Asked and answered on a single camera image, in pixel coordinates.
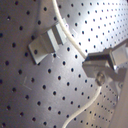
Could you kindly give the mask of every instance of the white pegboard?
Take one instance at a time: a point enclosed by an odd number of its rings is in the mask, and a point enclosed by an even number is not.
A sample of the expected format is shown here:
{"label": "white pegboard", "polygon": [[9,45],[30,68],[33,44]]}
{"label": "white pegboard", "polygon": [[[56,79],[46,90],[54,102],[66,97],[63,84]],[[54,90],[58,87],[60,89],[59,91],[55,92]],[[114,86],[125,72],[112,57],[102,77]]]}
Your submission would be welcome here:
{"label": "white pegboard", "polygon": [[[63,18],[87,55],[128,37],[125,0],[58,0]],[[94,95],[94,79],[67,42],[35,65],[28,45],[57,19],[48,0],[0,2],[0,123],[7,128],[61,128]],[[117,95],[105,85],[95,103],[67,128],[107,128]]]}

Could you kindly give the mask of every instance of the perforated panel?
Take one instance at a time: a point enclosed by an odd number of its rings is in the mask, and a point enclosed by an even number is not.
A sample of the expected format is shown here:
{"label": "perforated panel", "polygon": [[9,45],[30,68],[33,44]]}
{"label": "perforated panel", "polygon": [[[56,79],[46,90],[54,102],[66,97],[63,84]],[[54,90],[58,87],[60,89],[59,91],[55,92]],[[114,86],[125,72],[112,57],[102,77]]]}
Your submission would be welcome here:
{"label": "perforated panel", "polygon": [[[62,17],[87,55],[128,37],[125,0],[58,0]],[[57,22],[52,1],[0,1],[0,123],[7,128],[61,128],[96,92],[84,61],[67,41],[35,65],[28,44]],[[107,128],[117,94],[104,85],[95,103],[67,128]]]}

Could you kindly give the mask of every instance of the metal mount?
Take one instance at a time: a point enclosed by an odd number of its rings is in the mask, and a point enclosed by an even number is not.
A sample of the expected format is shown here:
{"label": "metal mount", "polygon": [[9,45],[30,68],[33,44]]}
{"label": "metal mount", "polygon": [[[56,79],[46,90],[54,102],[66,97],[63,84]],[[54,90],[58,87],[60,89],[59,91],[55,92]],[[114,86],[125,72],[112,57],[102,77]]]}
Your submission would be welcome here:
{"label": "metal mount", "polygon": [[59,23],[55,24],[44,34],[29,44],[29,50],[36,64],[40,63],[48,54],[59,49],[59,45],[66,43],[66,36]]}
{"label": "metal mount", "polygon": [[119,95],[120,85],[123,85],[126,69],[117,66],[128,61],[128,39],[114,48],[103,50],[99,53],[91,53],[83,62],[83,69],[88,77],[95,78],[96,83],[101,86],[105,82],[109,84]]}

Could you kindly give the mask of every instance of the metal bracket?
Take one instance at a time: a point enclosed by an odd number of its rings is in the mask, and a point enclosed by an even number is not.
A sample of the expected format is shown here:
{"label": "metal bracket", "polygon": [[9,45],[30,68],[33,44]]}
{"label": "metal bracket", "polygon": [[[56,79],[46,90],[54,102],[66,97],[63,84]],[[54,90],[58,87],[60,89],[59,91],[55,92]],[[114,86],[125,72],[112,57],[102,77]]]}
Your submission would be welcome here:
{"label": "metal bracket", "polygon": [[28,48],[36,64],[40,63],[48,54],[59,49],[59,44],[67,42],[66,36],[59,23],[55,24],[44,34],[32,41]]}

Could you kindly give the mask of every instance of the wire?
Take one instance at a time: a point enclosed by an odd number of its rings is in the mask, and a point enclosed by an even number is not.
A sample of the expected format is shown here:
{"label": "wire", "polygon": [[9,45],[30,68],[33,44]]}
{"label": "wire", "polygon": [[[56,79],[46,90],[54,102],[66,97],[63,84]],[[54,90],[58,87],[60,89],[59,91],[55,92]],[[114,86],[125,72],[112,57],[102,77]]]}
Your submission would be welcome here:
{"label": "wire", "polygon": [[85,109],[87,109],[89,106],[91,106],[93,104],[93,102],[97,99],[97,97],[99,96],[100,94],[100,91],[101,91],[101,88],[102,87],[99,87],[97,88],[97,91],[94,95],[94,97],[88,102],[86,103],[82,108],[80,108],[78,111],[76,111],[75,113],[73,113],[63,124],[62,128],[66,128],[67,125],[70,123],[70,121],[72,119],[74,119],[76,116],[78,116],[79,114],[81,114]]}
{"label": "wire", "polygon": [[[85,54],[83,53],[83,51],[81,50],[81,48],[79,47],[79,45],[76,43],[75,39],[72,37],[71,33],[69,32],[69,30],[66,28],[64,22],[63,22],[63,19],[60,15],[60,12],[59,12],[59,8],[58,8],[58,5],[57,5],[57,2],[56,0],[52,0],[53,2],[53,7],[54,7],[54,10],[55,10],[55,13],[56,13],[56,17],[61,25],[61,28],[62,30],[64,31],[65,35],[68,37],[69,41],[72,43],[72,45],[78,50],[78,52],[81,54],[81,56],[86,59],[86,56]],[[94,97],[88,102],[86,103],[82,108],[80,108],[78,111],[76,111],[75,113],[73,113],[66,121],[65,123],[63,124],[62,128],[66,128],[67,125],[70,123],[70,121],[72,119],[74,119],[76,116],[78,116],[79,114],[81,114],[85,109],[87,109],[89,106],[91,106],[93,104],[93,102],[97,99],[97,97],[99,96],[100,94],[100,91],[101,91],[101,87],[98,86],[97,88],[97,91],[94,95]]]}
{"label": "wire", "polygon": [[62,30],[64,31],[65,35],[68,37],[69,41],[72,43],[72,45],[77,49],[77,51],[81,54],[81,56],[86,59],[86,56],[84,54],[84,52],[81,50],[81,48],[79,47],[79,45],[76,43],[75,39],[72,37],[71,33],[69,32],[69,30],[66,28],[64,22],[63,22],[63,19],[60,15],[60,12],[59,12],[59,8],[58,8],[58,5],[57,5],[57,2],[56,0],[52,0],[53,2],[53,7],[54,7],[54,10],[55,10],[55,13],[56,13],[56,17],[60,23],[60,26],[62,28]]}

